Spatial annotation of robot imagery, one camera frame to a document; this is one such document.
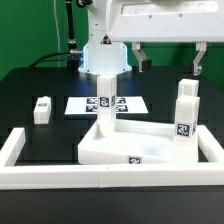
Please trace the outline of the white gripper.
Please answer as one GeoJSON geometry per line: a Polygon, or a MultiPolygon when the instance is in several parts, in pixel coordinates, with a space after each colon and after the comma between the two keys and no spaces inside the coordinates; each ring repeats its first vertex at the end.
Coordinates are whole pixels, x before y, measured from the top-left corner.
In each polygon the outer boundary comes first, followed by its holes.
{"type": "Polygon", "coordinates": [[[208,42],[224,42],[224,0],[108,0],[106,30],[113,41],[133,42],[140,72],[152,65],[140,42],[197,42],[189,73],[200,75],[208,42]]]}

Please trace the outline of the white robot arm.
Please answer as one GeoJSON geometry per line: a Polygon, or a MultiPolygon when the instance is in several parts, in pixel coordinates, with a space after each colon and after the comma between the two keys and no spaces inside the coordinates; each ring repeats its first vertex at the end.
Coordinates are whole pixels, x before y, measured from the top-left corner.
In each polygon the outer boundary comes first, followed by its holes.
{"type": "Polygon", "coordinates": [[[88,42],[79,70],[93,75],[129,71],[127,42],[150,69],[143,43],[194,43],[198,52],[190,72],[200,73],[207,46],[224,42],[224,0],[76,0],[88,9],[88,42]]]}

